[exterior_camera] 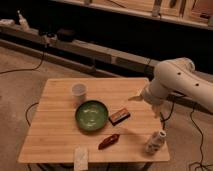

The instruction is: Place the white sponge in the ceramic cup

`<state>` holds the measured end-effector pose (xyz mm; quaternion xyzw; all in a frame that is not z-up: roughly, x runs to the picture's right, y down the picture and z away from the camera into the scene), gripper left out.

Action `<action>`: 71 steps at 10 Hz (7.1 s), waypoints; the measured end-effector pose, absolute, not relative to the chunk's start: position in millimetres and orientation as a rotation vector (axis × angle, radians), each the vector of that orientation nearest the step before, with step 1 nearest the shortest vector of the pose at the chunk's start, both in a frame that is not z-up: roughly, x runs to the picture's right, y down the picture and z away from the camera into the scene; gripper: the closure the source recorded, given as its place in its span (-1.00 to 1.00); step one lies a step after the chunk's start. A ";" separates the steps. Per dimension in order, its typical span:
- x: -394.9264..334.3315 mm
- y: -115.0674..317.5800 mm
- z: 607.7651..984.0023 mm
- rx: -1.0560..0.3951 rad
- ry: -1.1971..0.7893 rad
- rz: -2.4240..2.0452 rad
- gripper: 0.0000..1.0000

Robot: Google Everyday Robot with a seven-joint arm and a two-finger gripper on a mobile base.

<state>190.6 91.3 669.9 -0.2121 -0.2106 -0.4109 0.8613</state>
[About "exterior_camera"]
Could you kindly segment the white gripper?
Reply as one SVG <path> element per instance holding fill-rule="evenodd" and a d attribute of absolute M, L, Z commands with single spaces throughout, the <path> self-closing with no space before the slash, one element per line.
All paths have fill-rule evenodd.
<path fill-rule="evenodd" d="M 163 100 L 155 97 L 151 94 L 148 86 L 145 86 L 141 92 L 141 96 L 132 96 L 128 99 L 128 101 L 145 101 L 150 104 L 152 107 L 152 111 L 155 114 L 155 117 L 158 118 L 161 113 Z"/>

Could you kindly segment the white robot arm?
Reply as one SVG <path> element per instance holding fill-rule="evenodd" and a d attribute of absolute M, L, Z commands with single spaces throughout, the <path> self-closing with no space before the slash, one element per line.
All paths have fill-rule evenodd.
<path fill-rule="evenodd" d="M 129 100 L 144 100 L 152 107 L 161 106 L 170 93 L 177 91 L 213 113 L 213 83 L 194 74 L 195 64 L 189 58 L 164 60 L 155 65 L 151 82 Z"/>

